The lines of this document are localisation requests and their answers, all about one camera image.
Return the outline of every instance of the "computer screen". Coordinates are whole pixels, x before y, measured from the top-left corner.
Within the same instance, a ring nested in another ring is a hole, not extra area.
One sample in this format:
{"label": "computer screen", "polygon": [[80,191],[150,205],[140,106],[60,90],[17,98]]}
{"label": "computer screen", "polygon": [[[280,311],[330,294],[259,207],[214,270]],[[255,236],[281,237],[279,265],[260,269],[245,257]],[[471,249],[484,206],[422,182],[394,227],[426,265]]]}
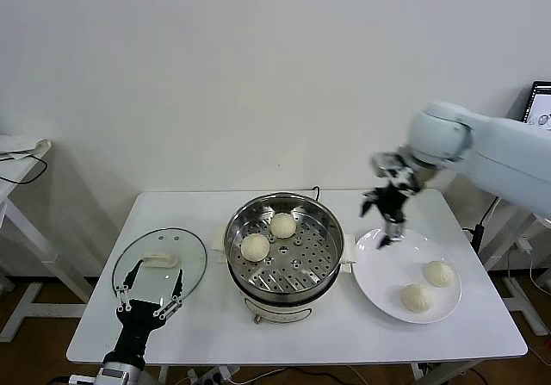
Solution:
{"label": "computer screen", "polygon": [[551,131],[551,82],[533,83],[523,121]]}

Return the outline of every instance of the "wooden floor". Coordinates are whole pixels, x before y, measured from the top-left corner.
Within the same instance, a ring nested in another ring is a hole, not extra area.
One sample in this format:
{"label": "wooden floor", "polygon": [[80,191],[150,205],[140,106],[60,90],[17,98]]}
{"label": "wooden floor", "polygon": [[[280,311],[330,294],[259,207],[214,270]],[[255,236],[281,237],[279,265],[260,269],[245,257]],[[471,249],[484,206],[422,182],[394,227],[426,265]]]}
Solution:
{"label": "wooden floor", "polygon": [[[545,323],[551,326],[551,297],[536,290],[527,277],[520,277],[519,281]],[[506,295],[501,281],[494,282],[499,292]],[[18,284],[14,292],[0,296],[0,326],[6,322],[26,287],[26,284]],[[59,283],[47,284],[40,292],[37,301],[78,303],[78,299]],[[551,349],[545,345],[550,337],[534,336],[521,314],[513,314],[513,318],[530,346],[551,362]],[[94,376],[97,365],[78,365],[70,363],[65,358],[65,351],[77,324],[78,320],[26,319],[12,343],[0,344],[0,384],[42,385],[55,376],[68,376],[72,373]],[[371,365],[356,368],[369,385],[402,385],[411,383],[413,380],[409,365]],[[355,374],[344,366],[319,366],[305,369],[310,372],[329,372],[343,382],[361,384]],[[551,384],[551,368],[543,365],[531,352],[518,359],[485,361],[477,365],[476,369],[491,385]],[[159,372],[158,367],[148,367],[147,370],[153,375],[158,375]],[[207,368],[199,368],[197,372],[206,370]],[[270,367],[243,368],[234,377],[234,381],[243,382],[269,370]],[[186,377],[187,371],[186,367],[170,368],[167,384],[173,385]],[[452,385],[484,384],[472,371],[468,371],[464,376],[457,376],[450,383]],[[256,384],[334,385],[337,382],[327,376],[305,376],[290,370],[278,376],[264,378]]]}

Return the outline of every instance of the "white cable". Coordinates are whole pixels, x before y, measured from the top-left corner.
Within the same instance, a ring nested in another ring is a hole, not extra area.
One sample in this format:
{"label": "white cable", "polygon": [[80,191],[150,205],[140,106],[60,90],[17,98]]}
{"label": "white cable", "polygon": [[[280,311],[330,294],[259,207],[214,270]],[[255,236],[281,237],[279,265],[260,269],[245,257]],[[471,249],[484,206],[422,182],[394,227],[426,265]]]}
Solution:
{"label": "white cable", "polygon": [[246,383],[254,382],[257,379],[264,378],[265,376],[268,376],[268,375],[271,375],[271,374],[275,374],[276,372],[281,372],[282,370],[285,370],[285,369],[286,368],[274,369],[274,370],[271,370],[270,372],[266,372],[265,374],[261,374],[261,375],[257,376],[256,378],[252,378],[249,381],[245,381],[245,382],[234,382],[231,379],[228,379],[228,382],[232,383],[233,385],[245,385]]}
{"label": "white cable", "polygon": [[174,385],[179,385],[180,383],[187,381],[189,379],[189,376],[186,376],[185,378],[182,378],[180,381],[176,382]]}
{"label": "white cable", "polygon": [[348,366],[350,369],[352,369],[352,372],[354,372],[357,375],[357,377],[360,378],[365,385],[369,385],[368,382],[365,380],[365,378],[357,370],[352,368],[350,365],[346,365],[346,366]]}
{"label": "white cable", "polygon": [[545,366],[548,366],[548,367],[551,368],[551,363],[546,362],[542,357],[540,357],[540,355],[539,355],[536,351],[534,351],[530,345],[528,345],[528,349],[530,349],[530,351],[531,351],[534,355],[536,355],[536,357],[540,360],[541,363],[543,363]]}
{"label": "white cable", "polygon": [[[509,251],[507,252],[507,276],[511,279],[511,261],[509,260],[509,257],[511,255],[511,249],[509,249]],[[536,285],[536,282],[534,282],[534,280],[532,280],[532,255],[531,254],[528,254],[530,256],[530,270],[529,270],[529,274],[530,274],[530,280],[532,281],[532,283],[537,287],[537,288],[540,288],[539,286]],[[512,284],[512,286],[515,288],[515,290],[517,291],[517,293],[521,294],[523,296],[524,299],[526,299],[527,301],[529,301],[529,298],[528,296],[524,293],[523,290],[518,290],[517,287]],[[545,328],[548,330],[548,332],[551,332],[551,330],[549,330],[548,326],[545,325],[545,323],[543,323],[543,325],[545,326]],[[534,351],[534,349],[526,344],[528,346],[528,349],[530,350],[530,352],[532,352],[534,355],[536,355],[536,357],[540,360],[541,363],[543,363],[545,366],[548,366],[548,367],[551,367],[551,363],[549,362],[546,362],[545,359],[543,359],[539,353],[537,353],[536,351]]]}
{"label": "white cable", "polygon": [[547,290],[545,289],[542,289],[540,288],[537,283],[534,281],[534,279],[532,278],[532,266],[534,265],[534,262],[532,261],[532,255],[530,254],[530,269],[529,269],[529,276],[530,276],[530,280],[532,281],[532,284],[534,286],[536,286],[539,290],[541,290],[543,293],[545,293],[546,295],[549,295],[551,296],[551,293],[547,292]]}
{"label": "white cable", "polygon": [[492,218],[493,216],[493,212],[496,211],[496,207],[498,206],[498,204],[501,202],[501,197],[498,198],[498,200],[496,201],[496,203],[493,205],[492,207],[492,211],[490,211],[490,214],[488,215],[488,217],[486,218],[486,224],[488,224],[490,222],[490,219]]}

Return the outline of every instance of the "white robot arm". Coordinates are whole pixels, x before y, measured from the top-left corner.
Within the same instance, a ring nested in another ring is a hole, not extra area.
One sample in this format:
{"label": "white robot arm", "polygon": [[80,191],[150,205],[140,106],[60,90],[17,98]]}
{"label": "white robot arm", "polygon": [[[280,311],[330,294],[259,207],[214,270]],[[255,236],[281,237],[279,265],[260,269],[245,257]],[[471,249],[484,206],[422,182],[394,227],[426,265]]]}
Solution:
{"label": "white robot arm", "polygon": [[[485,191],[551,217],[550,154],[549,131],[432,102],[413,119],[407,146],[374,155],[377,175],[389,178],[389,185],[368,193],[367,204],[377,205],[387,221],[389,240],[398,240],[404,221],[401,204],[420,190],[421,176],[427,170],[450,168]],[[398,201],[396,194],[402,195]]]}

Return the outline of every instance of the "white table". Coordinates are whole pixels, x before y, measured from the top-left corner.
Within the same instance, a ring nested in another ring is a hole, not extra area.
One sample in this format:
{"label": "white table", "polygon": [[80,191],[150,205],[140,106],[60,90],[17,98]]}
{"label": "white table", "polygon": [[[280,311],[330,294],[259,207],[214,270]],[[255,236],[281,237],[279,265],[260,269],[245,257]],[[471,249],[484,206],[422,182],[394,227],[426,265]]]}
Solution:
{"label": "white table", "polygon": [[[38,152],[33,154],[36,158],[44,157],[46,152],[52,147],[49,141],[42,142],[43,145],[39,147]],[[25,178],[37,162],[36,159],[30,157],[2,161],[0,162],[0,177],[5,177],[16,182],[23,181],[23,178]],[[40,233],[33,223],[8,198],[17,185],[4,180],[0,181],[0,206],[3,209],[0,211],[5,211],[6,218],[12,221],[24,236],[22,240],[20,238],[15,239],[15,242],[20,243],[22,241],[61,282],[71,289],[82,301],[87,302],[92,293],[92,286],[74,269],[72,264],[59,254],[55,246]],[[0,276],[0,285],[4,286],[6,290],[13,289],[13,283],[4,276]],[[83,314],[85,305],[81,304],[33,303],[34,298],[40,292],[41,286],[41,283],[31,283],[29,285],[14,312],[9,317],[8,322],[0,332],[0,342],[11,342],[25,317],[76,318]]]}
{"label": "white table", "polygon": [[[145,353],[161,365],[306,365],[448,362],[418,383],[440,383],[486,358],[519,357],[527,347],[509,312],[442,195],[427,189],[406,207],[407,226],[442,245],[461,274],[463,297],[446,320],[412,325],[378,310],[351,274],[342,273],[306,320],[289,325],[254,325],[225,264],[210,246],[220,226],[242,204],[263,192],[143,193],[94,290],[67,350],[75,363],[100,363],[115,346],[121,325],[111,272],[123,250],[144,233],[183,227],[205,243],[205,276],[184,306],[152,332]],[[381,224],[373,209],[358,217],[362,192],[322,191],[323,202],[345,233],[356,239]]]}

